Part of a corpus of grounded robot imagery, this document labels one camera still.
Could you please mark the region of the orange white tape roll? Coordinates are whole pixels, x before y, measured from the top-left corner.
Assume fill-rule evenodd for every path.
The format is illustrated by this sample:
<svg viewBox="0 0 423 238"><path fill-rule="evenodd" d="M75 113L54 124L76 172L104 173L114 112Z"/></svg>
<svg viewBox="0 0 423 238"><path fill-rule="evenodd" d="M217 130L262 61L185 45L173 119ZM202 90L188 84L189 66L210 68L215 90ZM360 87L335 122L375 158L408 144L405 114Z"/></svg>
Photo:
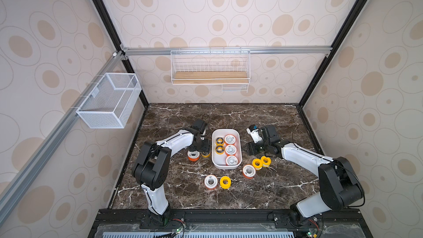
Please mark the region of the orange white tape roll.
<svg viewBox="0 0 423 238"><path fill-rule="evenodd" d="M227 166L238 166L239 165L239 160L235 155L228 155L225 163Z"/></svg>
<svg viewBox="0 0 423 238"><path fill-rule="evenodd" d="M236 137L233 134L227 134L224 137L224 142L227 145L234 145L236 143Z"/></svg>
<svg viewBox="0 0 423 238"><path fill-rule="evenodd" d="M237 147L235 145L226 145L225 146L225 154L227 156L235 155L237 153Z"/></svg>
<svg viewBox="0 0 423 238"><path fill-rule="evenodd" d="M204 179L204 185L208 190L214 190L218 186L218 179L215 175L208 175Z"/></svg>
<svg viewBox="0 0 423 238"><path fill-rule="evenodd" d="M256 169L253 165L248 164L243 167L242 173L245 178L253 179L256 175Z"/></svg>
<svg viewBox="0 0 423 238"><path fill-rule="evenodd" d="M200 153L198 151L188 151L187 152L188 159L192 162L196 162L200 158Z"/></svg>

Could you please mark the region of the yellow black label tape roll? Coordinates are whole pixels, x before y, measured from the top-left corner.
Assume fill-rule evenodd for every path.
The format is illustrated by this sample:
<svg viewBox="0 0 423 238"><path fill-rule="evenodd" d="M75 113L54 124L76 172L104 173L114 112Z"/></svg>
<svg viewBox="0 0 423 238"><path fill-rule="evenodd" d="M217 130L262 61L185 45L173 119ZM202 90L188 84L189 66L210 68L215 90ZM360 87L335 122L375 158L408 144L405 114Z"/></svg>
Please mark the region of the yellow black label tape roll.
<svg viewBox="0 0 423 238"><path fill-rule="evenodd" d="M215 152L219 155L224 154L225 153L225 147L223 144L218 144L215 148Z"/></svg>
<svg viewBox="0 0 423 238"><path fill-rule="evenodd" d="M224 144L225 144L225 141L224 141L224 138L223 138L223 137L217 137L217 138L215 139L215 142L216 142L216 145L217 145L217 146L219 146L219 145L224 145Z"/></svg>
<svg viewBox="0 0 423 238"><path fill-rule="evenodd" d="M204 158L208 158L208 157L210 157L211 152L208 152L208 153L206 153L206 152L201 152L201 155L202 155L202 157L204 157Z"/></svg>

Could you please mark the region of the white plastic storage box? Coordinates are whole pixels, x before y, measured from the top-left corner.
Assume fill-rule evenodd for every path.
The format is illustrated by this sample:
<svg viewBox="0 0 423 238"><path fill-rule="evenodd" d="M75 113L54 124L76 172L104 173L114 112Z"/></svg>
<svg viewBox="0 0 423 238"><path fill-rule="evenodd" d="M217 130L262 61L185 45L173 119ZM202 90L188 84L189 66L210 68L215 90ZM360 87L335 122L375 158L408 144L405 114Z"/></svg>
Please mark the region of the white plastic storage box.
<svg viewBox="0 0 423 238"><path fill-rule="evenodd" d="M234 129L217 129L212 134L212 162L221 170L236 169L242 162L240 135Z"/></svg>

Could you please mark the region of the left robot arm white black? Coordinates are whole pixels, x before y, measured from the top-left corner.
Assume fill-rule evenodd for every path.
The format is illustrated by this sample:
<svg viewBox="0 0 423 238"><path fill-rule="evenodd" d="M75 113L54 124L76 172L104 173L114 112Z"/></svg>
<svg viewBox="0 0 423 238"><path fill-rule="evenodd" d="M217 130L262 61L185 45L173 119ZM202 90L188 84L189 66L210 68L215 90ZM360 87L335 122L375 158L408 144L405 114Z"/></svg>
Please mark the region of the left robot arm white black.
<svg viewBox="0 0 423 238"><path fill-rule="evenodd" d="M140 184L147 198L148 209L153 215L164 218L169 214L164 182L167 178L172 156L183 149L196 161L210 154L211 141L205 138L207 123L197 119L192 125L157 142L146 141L132 167L132 176Z"/></svg>

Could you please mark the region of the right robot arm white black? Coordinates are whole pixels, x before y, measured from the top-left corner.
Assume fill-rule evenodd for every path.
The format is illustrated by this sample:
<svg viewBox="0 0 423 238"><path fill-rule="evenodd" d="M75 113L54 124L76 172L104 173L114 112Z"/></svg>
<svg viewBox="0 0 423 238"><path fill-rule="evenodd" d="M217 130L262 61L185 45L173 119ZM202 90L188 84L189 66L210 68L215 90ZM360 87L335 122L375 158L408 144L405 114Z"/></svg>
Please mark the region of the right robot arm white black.
<svg viewBox="0 0 423 238"><path fill-rule="evenodd" d="M361 200L365 203L365 191L348 159L331 158L300 147L282 139L273 125L250 125L247 133L251 154L266 152L293 162L319 179L319 192L290 206L290 221L294 226L304 225L315 215L327 211L340 211Z"/></svg>

